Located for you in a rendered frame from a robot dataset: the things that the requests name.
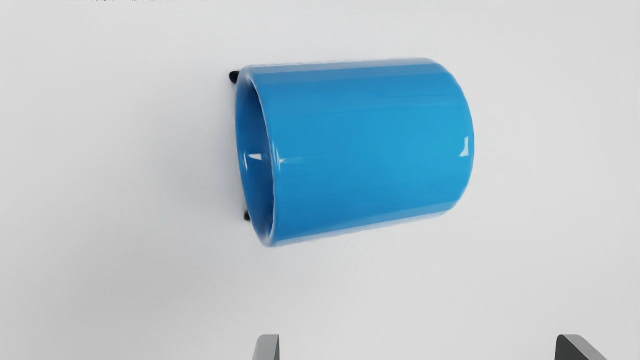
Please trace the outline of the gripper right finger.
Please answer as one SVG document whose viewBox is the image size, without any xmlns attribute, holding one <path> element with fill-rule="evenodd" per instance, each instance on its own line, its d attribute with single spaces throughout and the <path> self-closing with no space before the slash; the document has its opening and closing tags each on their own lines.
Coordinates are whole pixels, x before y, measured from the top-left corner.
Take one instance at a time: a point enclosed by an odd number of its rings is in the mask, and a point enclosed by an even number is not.
<svg viewBox="0 0 640 360">
<path fill-rule="evenodd" d="M 555 360 L 607 360 L 589 341 L 576 333 L 560 334 L 555 342 Z"/>
</svg>

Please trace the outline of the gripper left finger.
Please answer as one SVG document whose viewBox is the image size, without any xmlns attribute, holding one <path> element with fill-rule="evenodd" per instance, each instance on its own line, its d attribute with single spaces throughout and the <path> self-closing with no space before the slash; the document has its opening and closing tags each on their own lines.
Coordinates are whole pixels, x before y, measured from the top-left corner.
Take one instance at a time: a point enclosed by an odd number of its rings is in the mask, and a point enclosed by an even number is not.
<svg viewBox="0 0 640 360">
<path fill-rule="evenodd" d="M 280 337 L 278 334 L 260 335 L 254 346 L 252 360 L 281 360 Z"/>
</svg>

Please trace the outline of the blue glossy mug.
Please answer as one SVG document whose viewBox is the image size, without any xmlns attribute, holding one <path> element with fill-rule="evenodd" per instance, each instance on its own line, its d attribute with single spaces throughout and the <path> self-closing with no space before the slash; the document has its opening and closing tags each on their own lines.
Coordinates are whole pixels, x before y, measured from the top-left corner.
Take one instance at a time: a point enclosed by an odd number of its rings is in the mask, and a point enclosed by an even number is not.
<svg viewBox="0 0 640 360">
<path fill-rule="evenodd" d="M 282 246 L 445 214 L 470 182 L 473 118 L 427 58 L 231 71 L 246 218 Z"/>
</svg>

